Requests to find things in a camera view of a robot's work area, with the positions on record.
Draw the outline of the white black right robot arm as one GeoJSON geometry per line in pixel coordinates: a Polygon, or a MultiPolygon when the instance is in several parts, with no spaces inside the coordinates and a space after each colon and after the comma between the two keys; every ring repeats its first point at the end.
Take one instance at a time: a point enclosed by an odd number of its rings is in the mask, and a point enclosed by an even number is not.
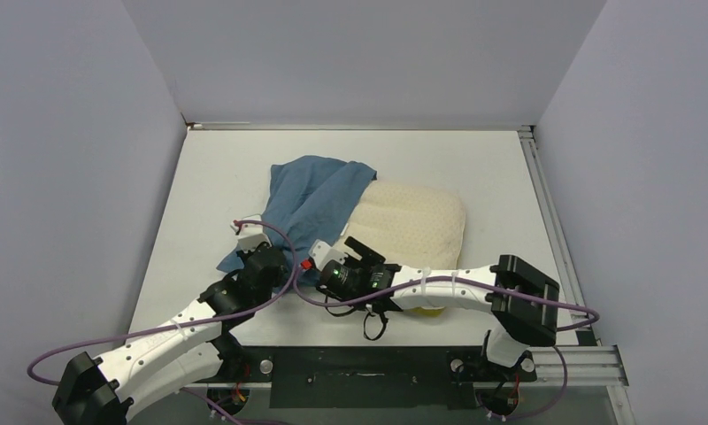
{"type": "Polygon", "coordinates": [[[515,255],[504,254],[485,267],[436,270],[388,263],[353,237],[345,243],[354,256],[321,240],[309,250],[304,267],[319,271],[320,293],[378,316],[417,308],[494,316],[497,325],[478,357],[491,379],[509,373],[528,348],[557,342],[559,285],[515,255]]]}

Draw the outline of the blue pillowcase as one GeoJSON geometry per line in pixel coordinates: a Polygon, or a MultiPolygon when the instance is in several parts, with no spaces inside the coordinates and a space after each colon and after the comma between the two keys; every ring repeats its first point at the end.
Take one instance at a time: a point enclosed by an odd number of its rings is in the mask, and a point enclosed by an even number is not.
{"type": "Polygon", "coordinates": [[[365,190],[377,177],[370,166],[319,156],[303,156],[271,166],[269,198],[259,226],[287,263],[302,261],[314,242],[334,244],[365,190]]]}

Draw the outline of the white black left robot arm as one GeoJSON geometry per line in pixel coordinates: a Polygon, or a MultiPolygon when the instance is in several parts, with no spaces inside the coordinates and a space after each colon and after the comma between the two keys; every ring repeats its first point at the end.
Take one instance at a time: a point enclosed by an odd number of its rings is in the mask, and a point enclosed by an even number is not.
{"type": "Polygon", "coordinates": [[[232,328],[252,318],[288,275],[281,249],[262,243],[240,254],[242,267],[210,285],[165,323],[91,357],[68,361],[51,401],[65,424],[125,424],[180,388],[217,377],[246,377],[250,366],[232,328]]]}

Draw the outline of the yellow white pillow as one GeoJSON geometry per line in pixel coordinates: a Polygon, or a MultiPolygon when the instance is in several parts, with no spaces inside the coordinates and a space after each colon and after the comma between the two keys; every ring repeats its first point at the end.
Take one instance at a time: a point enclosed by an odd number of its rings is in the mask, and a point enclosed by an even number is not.
{"type": "Polygon", "coordinates": [[[374,181],[363,192],[334,247],[352,236],[388,263],[431,269],[458,267],[466,209],[448,190],[374,181]]]}

